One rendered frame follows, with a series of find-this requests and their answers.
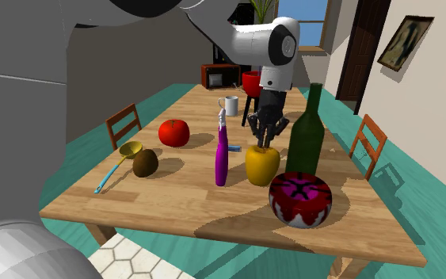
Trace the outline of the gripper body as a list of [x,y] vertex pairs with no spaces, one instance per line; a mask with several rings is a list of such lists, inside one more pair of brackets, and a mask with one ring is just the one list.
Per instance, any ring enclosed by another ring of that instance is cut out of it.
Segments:
[[257,108],[257,118],[262,126],[275,125],[283,117],[287,93],[262,89]]

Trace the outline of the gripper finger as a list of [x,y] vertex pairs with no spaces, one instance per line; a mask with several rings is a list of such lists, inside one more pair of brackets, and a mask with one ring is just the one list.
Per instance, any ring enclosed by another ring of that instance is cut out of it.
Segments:
[[267,127],[267,147],[270,147],[271,141],[278,136],[289,124],[286,117],[281,117],[276,124],[269,124]]
[[268,148],[268,116],[265,113],[253,113],[247,116],[247,120],[253,135],[257,138],[257,145],[262,148]]

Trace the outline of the red-potted plant with black stand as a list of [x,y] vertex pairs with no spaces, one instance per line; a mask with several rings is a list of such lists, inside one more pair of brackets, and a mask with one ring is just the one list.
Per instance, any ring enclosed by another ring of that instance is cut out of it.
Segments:
[[[276,12],[279,0],[249,0],[257,16],[257,23],[264,24],[268,12]],[[242,118],[242,126],[247,122],[250,103],[253,101],[253,111],[257,112],[259,98],[262,87],[258,85],[258,78],[261,77],[261,67],[257,71],[247,71],[242,73],[242,88],[247,95],[246,106]]]

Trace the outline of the dark green wine bottle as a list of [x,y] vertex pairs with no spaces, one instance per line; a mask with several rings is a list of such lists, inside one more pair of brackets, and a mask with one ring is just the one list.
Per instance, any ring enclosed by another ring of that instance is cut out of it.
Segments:
[[315,175],[325,129],[318,115],[322,84],[313,82],[307,106],[292,126],[285,170]]

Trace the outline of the yellow bell pepper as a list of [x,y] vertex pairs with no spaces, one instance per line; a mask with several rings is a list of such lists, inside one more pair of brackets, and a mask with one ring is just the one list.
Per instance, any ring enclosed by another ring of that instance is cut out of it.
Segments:
[[267,186],[276,176],[280,154],[272,148],[253,145],[246,152],[246,175],[253,185]]

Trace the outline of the purple spray bottle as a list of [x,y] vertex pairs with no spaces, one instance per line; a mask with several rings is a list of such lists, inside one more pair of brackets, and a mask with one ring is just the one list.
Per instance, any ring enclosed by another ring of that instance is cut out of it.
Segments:
[[218,146],[215,155],[215,183],[224,186],[228,172],[228,138],[226,127],[226,110],[219,112]]

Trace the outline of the brown radio box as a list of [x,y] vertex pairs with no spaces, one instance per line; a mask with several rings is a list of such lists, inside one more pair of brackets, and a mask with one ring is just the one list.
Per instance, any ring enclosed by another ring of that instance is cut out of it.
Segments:
[[241,69],[236,64],[204,64],[200,73],[201,85],[208,90],[239,86],[241,82]]

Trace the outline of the red patterned bowl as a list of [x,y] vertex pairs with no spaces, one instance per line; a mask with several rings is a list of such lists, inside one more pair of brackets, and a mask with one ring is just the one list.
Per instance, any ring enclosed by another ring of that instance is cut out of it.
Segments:
[[288,226],[313,228],[329,215],[332,192],[322,179],[312,174],[285,172],[272,180],[269,204],[276,217]]

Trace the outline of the red tomato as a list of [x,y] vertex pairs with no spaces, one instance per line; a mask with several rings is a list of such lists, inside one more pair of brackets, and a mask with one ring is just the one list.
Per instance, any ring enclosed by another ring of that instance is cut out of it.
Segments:
[[185,146],[189,141],[189,137],[189,126],[183,120],[166,120],[160,125],[158,130],[159,140],[169,147]]

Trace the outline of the window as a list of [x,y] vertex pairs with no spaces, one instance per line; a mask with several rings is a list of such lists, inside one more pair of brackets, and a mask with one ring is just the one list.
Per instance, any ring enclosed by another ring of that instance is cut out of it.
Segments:
[[299,22],[299,49],[311,51],[323,48],[330,0],[279,0],[276,15],[291,17]]

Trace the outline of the wooden chair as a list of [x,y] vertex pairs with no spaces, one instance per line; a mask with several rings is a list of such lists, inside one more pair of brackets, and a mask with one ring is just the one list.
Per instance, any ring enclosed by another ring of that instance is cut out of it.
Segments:
[[[124,119],[127,115],[131,113],[134,114],[133,120],[129,122],[127,125],[125,125],[118,132],[114,132],[112,129],[113,125],[117,124],[120,120]],[[128,132],[130,132],[134,127],[137,127],[139,130],[142,129],[135,103],[131,103],[128,107],[125,107],[118,113],[108,118],[105,121],[105,125],[108,130],[109,138],[111,140],[112,148],[114,151],[118,148],[117,141],[120,140],[123,136],[125,136]]]
[[[363,132],[364,128],[367,128],[369,132],[378,141],[377,147],[373,147],[371,142],[368,140],[367,136]],[[380,129],[380,127],[375,123],[375,121],[368,115],[365,114],[363,120],[361,121],[360,127],[357,134],[353,140],[353,144],[349,151],[349,157],[353,157],[353,153],[356,149],[356,145],[361,143],[366,151],[366,154],[371,159],[370,165],[365,173],[365,179],[369,180],[372,176],[372,172],[375,169],[376,163],[379,160],[380,154],[383,150],[385,143],[387,142],[387,135]]]

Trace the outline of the wooden table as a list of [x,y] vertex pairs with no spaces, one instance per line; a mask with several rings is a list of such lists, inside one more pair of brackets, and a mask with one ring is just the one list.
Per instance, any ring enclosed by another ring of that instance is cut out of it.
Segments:
[[[318,227],[298,229],[280,222],[269,206],[268,189],[248,181],[241,152],[230,154],[227,184],[217,186],[217,101],[226,95],[195,86],[136,134],[159,157],[158,170],[149,178],[136,177],[131,164],[122,162],[95,193],[120,161],[112,153],[40,215],[83,223],[99,243],[121,227],[332,255],[330,276],[336,279],[354,279],[369,262],[425,265],[425,257],[330,132],[317,174],[331,188],[333,207]],[[189,126],[185,146],[169,147],[158,138],[160,125],[172,119]]]

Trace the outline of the dark wooden door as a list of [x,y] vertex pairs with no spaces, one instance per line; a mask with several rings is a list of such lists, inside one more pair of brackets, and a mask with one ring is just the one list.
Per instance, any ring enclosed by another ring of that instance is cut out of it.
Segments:
[[359,0],[336,99],[355,101],[357,115],[372,69],[391,0]]

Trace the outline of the brown kiwi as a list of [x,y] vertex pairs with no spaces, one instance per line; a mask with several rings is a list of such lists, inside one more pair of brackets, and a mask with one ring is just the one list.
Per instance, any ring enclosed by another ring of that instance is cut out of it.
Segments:
[[135,176],[145,178],[158,169],[158,157],[151,149],[139,151],[133,161],[132,169]]

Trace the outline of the framed wall picture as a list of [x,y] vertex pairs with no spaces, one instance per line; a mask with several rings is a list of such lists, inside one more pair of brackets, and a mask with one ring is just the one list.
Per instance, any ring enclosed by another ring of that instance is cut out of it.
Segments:
[[398,72],[433,20],[434,17],[406,15],[377,62]]

